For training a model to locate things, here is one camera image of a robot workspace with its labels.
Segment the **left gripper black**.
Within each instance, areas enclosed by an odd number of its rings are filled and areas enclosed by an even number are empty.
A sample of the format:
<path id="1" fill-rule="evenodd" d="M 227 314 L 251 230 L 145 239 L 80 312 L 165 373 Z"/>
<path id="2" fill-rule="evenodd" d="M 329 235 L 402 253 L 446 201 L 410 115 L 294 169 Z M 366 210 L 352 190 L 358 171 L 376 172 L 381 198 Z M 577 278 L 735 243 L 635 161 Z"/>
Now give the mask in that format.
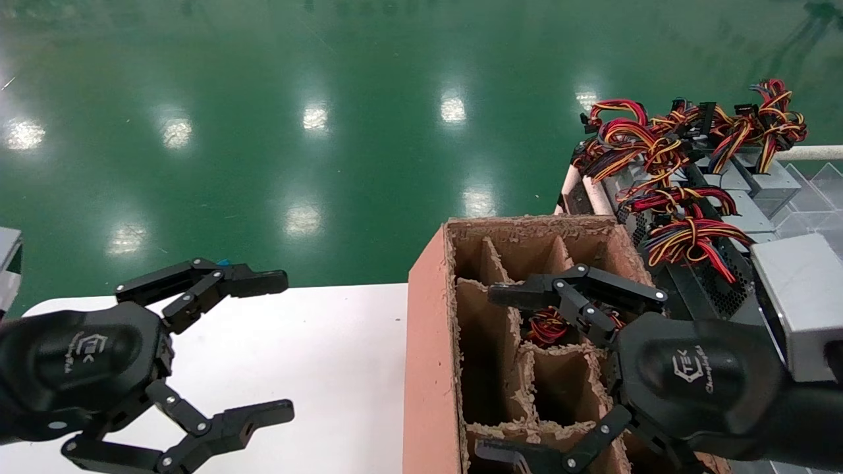
<path id="1" fill-rule="evenodd" d="M 283 270 L 255 272 L 247 264 L 222 266 L 196 258 L 121 283 L 115 289 L 120 303 L 111 308 L 58 310 L 3 322 L 3 444 L 83 431 L 61 453 L 80 469 L 99 473 L 195 473 L 211 457 L 245 449 L 256 430 L 291 422 L 292 402 L 204 417 L 158 381 L 172 373 L 169 333 L 184 332 L 227 297 L 280 294 L 288 288 Z M 161 312 L 163 321 L 144 308 L 173 296 Z M 162 451 L 103 438 L 151 406 L 184 431 L 178 444 Z"/>

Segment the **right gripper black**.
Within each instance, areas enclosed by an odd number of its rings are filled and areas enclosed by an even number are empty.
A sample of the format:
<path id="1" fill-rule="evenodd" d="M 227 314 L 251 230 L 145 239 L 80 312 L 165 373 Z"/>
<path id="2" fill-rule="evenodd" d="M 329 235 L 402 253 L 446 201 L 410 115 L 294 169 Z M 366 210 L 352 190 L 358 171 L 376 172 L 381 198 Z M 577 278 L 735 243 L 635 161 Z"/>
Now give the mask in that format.
<path id="1" fill-rule="evenodd" d="M 612 347 L 619 333 L 621 401 L 666 443 L 738 460 L 762 452 L 771 409 L 791 381 L 764 327 L 645 314 L 662 313 L 665 291 L 584 264 L 496 283 L 487 295 L 526 312 L 527 339 L 539 347 L 575 332 Z M 624 314 L 645 315 L 627 325 Z M 476 439 L 474 451 L 522 473 L 584 473 L 634 423 L 616 405 L 566 452 L 497 438 Z"/>

